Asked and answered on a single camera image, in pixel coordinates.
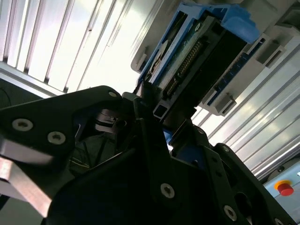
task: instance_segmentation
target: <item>black mechanical arm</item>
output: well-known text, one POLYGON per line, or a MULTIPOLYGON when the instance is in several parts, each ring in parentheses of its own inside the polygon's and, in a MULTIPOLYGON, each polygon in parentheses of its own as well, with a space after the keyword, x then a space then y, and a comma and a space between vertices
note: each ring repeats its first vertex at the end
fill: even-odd
POLYGON ((100 86, 0 111, 0 190, 9 184, 47 225, 295 225, 224 144, 190 118, 170 155, 151 95, 100 86), (75 143, 108 132, 111 159, 73 177, 75 143))

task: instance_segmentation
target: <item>blue drive tray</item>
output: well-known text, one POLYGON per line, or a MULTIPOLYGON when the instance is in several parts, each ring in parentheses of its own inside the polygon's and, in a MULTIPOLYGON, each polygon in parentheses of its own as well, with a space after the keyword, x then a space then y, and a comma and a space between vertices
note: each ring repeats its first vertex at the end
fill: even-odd
POLYGON ((185 37, 186 33, 188 32, 191 24, 194 20, 199 20, 205 11, 209 11, 212 13, 216 18, 220 19, 221 26, 226 30, 230 31, 231 33, 235 34, 245 42, 251 44, 256 41, 259 36, 259 30, 255 27, 255 23, 250 20, 250 13, 241 8, 238 4, 225 4, 225 5, 201 5, 196 3, 181 3, 172 18, 165 34, 159 41, 156 49, 154 50, 153 54, 149 58, 147 64, 145 65, 143 71, 138 80, 138 86, 146 76, 158 50, 160 49, 163 40, 165 39, 166 35, 168 34, 169 30, 172 27, 172 24, 179 12, 183 12, 187 15, 182 27, 178 31, 175 39, 172 42, 172 45, 169 47, 167 53, 165 54, 164 58, 162 59, 159 68, 157 69, 156 73, 151 77, 149 80, 152 84, 156 84, 157 80, 161 76, 164 68, 174 55, 177 47, 182 42, 183 38, 185 37))

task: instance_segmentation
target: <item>ridged metal panel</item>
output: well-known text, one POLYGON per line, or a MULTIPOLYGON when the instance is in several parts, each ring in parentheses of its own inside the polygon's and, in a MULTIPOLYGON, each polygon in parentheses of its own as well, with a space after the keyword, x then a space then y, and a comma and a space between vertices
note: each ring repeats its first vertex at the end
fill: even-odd
POLYGON ((230 146, 258 177, 286 155, 300 149, 300 37, 285 54, 265 68, 237 98, 225 116, 197 108, 192 117, 210 143, 230 146))
POLYGON ((23 72, 22 81, 34 78, 41 87, 46 84, 61 93, 118 82, 122 85, 111 85, 117 91, 132 91, 139 74, 127 62, 162 2, 0 1, 0 60, 23 72))

